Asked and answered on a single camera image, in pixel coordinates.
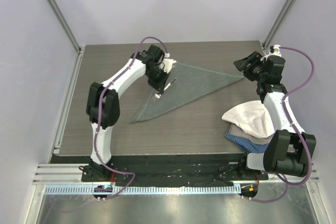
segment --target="blue checkered towel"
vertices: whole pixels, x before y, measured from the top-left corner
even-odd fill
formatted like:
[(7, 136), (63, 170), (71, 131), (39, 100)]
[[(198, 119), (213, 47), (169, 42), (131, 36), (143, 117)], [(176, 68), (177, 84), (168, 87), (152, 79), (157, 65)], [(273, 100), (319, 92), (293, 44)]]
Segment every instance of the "blue checkered towel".
[(232, 136), (230, 130), (226, 132), (225, 136), (246, 153), (264, 153), (268, 146), (268, 144), (255, 144), (249, 139)]

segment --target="gray cloth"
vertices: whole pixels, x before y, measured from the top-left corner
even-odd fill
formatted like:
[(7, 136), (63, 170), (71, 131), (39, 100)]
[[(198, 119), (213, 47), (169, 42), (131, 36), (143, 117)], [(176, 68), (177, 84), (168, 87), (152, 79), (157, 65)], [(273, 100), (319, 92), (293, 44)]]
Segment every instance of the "gray cloth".
[(245, 139), (249, 139), (251, 142), (255, 144), (269, 144), (272, 140), (273, 135), (266, 138), (257, 138), (255, 136), (251, 136), (246, 134), (241, 128), (239, 128), (236, 124), (232, 124), (229, 130), (229, 134), (232, 136), (238, 136)]
[(153, 101), (156, 91), (151, 89), (146, 95), (144, 104), (135, 114), (131, 123), (139, 123), (166, 114), (198, 98), (222, 89), (244, 76), (235, 73), (205, 69), (189, 63), (178, 62), (172, 70), (166, 84), (176, 78), (176, 81), (156, 101)]

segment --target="perforated metal strip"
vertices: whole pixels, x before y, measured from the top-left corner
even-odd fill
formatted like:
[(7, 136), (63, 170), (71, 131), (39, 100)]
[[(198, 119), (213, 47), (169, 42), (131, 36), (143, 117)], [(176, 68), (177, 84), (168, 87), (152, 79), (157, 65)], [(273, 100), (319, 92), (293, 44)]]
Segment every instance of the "perforated metal strip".
[[(94, 188), (98, 185), (48, 185), (45, 195), (85, 195), (93, 194)], [(113, 194), (122, 187), (114, 186)], [(222, 187), (128, 187), (123, 195), (186, 195), (186, 194), (238, 194), (240, 184)], [(94, 193), (95, 195), (106, 195), (109, 193)]]

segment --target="stack of towels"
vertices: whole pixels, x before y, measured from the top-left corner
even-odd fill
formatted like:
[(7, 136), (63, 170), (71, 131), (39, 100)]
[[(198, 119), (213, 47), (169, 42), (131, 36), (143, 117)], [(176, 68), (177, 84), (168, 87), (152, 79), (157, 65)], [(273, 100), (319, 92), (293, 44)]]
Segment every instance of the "stack of towels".
[(225, 136), (246, 153), (263, 153), (274, 135), (271, 117), (260, 101), (250, 101), (225, 112), (232, 123)]

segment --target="wall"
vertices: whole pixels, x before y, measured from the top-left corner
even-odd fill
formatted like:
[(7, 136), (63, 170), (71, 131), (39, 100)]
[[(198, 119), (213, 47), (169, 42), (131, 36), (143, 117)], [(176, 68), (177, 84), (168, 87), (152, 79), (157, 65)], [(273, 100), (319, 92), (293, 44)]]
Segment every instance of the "wall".
[(285, 0), (56, 0), (81, 45), (265, 40)]
[[(306, 88), (290, 98), (294, 113), (303, 128), (317, 138), (313, 161), (325, 191), (329, 207), (336, 214), (336, 0), (296, 0), (272, 44), (302, 49), (314, 60), (316, 71)], [(283, 83), (288, 89), (308, 77), (310, 64), (304, 56), (282, 51), (286, 58)]]
[(23, 223), (75, 50), (46, 0), (0, 0), (0, 223)]

